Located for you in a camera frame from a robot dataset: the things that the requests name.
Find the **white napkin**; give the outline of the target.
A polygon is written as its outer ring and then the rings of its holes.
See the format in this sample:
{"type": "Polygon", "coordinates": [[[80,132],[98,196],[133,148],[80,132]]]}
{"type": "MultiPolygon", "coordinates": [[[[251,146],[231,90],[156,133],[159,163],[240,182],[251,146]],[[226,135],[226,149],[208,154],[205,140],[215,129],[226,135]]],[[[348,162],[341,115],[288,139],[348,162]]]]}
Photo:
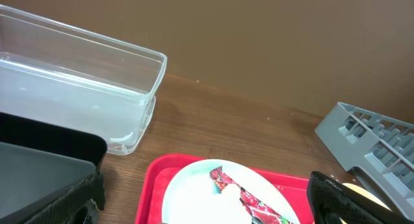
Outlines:
{"type": "Polygon", "coordinates": [[[252,217],[240,201],[241,189],[227,185],[220,194],[212,194],[190,203],[179,223],[251,224],[252,217]]]}

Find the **red snack wrapper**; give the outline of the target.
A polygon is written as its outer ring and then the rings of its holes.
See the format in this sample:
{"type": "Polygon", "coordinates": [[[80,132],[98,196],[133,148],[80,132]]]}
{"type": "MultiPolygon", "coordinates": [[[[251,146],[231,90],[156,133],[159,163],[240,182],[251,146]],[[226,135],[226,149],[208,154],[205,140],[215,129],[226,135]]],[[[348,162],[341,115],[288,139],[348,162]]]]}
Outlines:
{"type": "Polygon", "coordinates": [[[239,198],[240,203],[244,206],[246,211],[252,218],[252,223],[262,224],[291,224],[287,218],[277,213],[273,208],[270,208],[267,204],[262,202],[256,196],[252,195],[239,183],[235,182],[229,175],[223,172],[223,167],[213,169],[210,172],[210,178],[215,183],[217,188],[224,192],[224,190],[230,186],[237,186],[239,192],[236,197],[239,198]]]}

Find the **yellow plastic cup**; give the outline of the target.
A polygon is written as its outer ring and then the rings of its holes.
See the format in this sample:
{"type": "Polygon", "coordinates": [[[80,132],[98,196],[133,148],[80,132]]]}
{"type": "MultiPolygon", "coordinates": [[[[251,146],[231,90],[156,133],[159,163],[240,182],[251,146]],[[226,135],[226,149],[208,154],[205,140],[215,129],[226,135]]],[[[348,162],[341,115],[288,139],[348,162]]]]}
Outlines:
{"type": "Polygon", "coordinates": [[[356,193],[359,193],[360,195],[368,198],[369,200],[375,202],[376,204],[390,210],[390,208],[381,200],[379,200],[379,198],[377,198],[376,196],[374,196],[372,193],[368,192],[367,190],[365,190],[364,188],[351,184],[351,183],[343,183],[344,186],[346,186],[347,188],[350,188],[351,190],[353,190],[356,193]]]}

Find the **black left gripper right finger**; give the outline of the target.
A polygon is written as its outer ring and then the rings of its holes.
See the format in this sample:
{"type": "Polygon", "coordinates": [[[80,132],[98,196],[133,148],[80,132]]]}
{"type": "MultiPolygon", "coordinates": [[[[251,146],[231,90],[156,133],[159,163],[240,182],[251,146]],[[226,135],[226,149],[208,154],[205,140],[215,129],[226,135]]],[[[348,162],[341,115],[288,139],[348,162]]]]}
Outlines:
{"type": "Polygon", "coordinates": [[[318,171],[310,175],[307,199],[315,224],[413,224],[318,171]]]}

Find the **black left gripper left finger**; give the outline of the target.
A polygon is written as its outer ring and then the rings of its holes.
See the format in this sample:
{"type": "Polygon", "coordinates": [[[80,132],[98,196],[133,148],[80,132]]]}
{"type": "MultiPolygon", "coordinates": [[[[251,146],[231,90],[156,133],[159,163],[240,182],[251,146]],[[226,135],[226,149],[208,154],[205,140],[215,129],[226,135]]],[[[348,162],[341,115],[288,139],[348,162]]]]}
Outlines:
{"type": "Polygon", "coordinates": [[[80,223],[84,223],[85,218],[91,218],[87,223],[94,223],[93,217],[97,219],[99,212],[105,209],[105,186],[102,173],[96,172],[88,176],[45,208],[32,214],[23,223],[75,223],[75,216],[83,208],[86,208],[86,213],[80,223]]]}

